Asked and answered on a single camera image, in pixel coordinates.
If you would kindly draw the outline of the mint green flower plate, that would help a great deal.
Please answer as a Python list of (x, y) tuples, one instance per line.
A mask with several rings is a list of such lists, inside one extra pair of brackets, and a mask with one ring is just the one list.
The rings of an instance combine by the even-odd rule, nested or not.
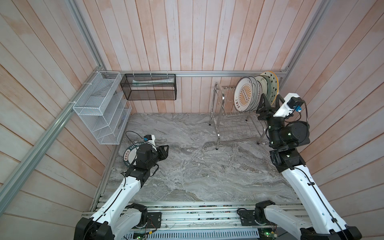
[(270, 104), (272, 104), (273, 100), (274, 100), (274, 97), (273, 97), (273, 90), (274, 90), (274, 88), (272, 86), (273, 82), (271, 81), (269, 76), (263, 75), (263, 77), (267, 81), (267, 100), (269, 101)]

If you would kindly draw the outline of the white star patterned plate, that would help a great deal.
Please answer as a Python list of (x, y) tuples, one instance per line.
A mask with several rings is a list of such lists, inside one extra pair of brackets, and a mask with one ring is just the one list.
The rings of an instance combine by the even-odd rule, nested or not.
[(271, 71), (266, 71), (266, 72), (261, 74), (261, 76), (263, 76), (263, 75), (269, 76), (269, 78), (273, 82), (272, 86), (274, 88), (274, 90), (273, 90), (273, 97), (274, 97), (273, 103), (274, 103), (276, 100), (276, 97), (279, 93), (279, 78), (277, 77), (277, 75), (274, 72), (271, 72)]

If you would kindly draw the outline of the white plate green clover outline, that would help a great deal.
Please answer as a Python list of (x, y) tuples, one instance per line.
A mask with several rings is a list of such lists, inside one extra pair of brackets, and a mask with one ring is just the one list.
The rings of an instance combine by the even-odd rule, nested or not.
[(258, 84), (258, 81), (255, 79), (255, 77), (250, 77), (250, 79), (253, 84), (253, 97), (249, 107), (249, 112), (253, 111), (253, 109), (255, 108), (255, 105), (259, 96), (259, 92), (260, 92), (259, 84)]

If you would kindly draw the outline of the cream plate with red berries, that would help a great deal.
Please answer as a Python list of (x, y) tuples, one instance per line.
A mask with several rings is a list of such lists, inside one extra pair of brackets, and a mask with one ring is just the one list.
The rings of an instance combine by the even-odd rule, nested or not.
[(265, 96), (267, 96), (267, 81), (266, 81), (266, 79), (263, 76), (256, 76), (255, 79), (260, 81), (260, 83), (263, 86), (263, 94)]

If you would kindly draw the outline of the small sunburst plate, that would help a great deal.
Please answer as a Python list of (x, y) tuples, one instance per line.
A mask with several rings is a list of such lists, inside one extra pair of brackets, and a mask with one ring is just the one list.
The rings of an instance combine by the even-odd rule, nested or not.
[(249, 77), (241, 78), (234, 91), (234, 105), (238, 112), (245, 112), (248, 109), (253, 93), (252, 80)]

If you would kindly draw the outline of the green rim lettered plate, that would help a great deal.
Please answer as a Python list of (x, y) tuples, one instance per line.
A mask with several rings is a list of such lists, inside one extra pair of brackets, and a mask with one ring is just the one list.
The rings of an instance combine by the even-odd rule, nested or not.
[(139, 148), (140, 145), (143, 143), (136, 143), (131, 146), (129, 146), (126, 151), (123, 154), (123, 163), (127, 168), (129, 168), (132, 164), (132, 162), (136, 159), (137, 157), (137, 149)]

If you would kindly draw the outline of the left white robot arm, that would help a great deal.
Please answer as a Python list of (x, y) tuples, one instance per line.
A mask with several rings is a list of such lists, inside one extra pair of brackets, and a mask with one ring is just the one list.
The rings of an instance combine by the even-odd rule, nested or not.
[(90, 218), (81, 218), (76, 225), (75, 240), (120, 240), (134, 227), (147, 225), (148, 210), (130, 200), (140, 191), (151, 176), (151, 169), (167, 159), (169, 146), (155, 147), (144, 143), (136, 150), (135, 157), (123, 173), (118, 189)]

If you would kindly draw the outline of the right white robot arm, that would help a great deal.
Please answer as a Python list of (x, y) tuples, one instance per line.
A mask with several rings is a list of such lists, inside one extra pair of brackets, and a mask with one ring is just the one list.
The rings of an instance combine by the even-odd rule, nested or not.
[(272, 201), (262, 201), (255, 205), (255, 223), (274, 223), (299, 240), (360, 240), (361, 232), (349, 226), (333, 209), (297, 150), (310, 143), (308, 121), (286, 122), (293, 112), (301, 111), (306, 102), (297, 94), (288, 94), (285, 98), (278, 95), (277, 100), (273, 107), (262, 94), (256, 112), (258, 119), (267, 123), (271, 161), (294, 189), (311, 222), (308, 224), (284, 212)]

